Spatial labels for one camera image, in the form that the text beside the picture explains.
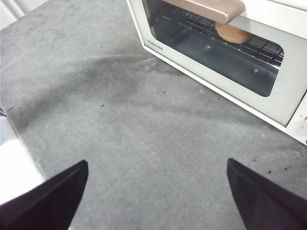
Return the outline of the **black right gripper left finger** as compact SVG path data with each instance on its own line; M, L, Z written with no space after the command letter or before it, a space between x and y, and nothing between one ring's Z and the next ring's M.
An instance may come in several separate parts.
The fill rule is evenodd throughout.
M82 160L0 206L2 230L67 230L82 199L88 163Z

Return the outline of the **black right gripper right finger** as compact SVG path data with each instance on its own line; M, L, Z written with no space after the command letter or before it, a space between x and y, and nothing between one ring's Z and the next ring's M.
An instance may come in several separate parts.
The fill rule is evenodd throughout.
M307 201L266 179L233 158L227 178L247 230L305 230Z

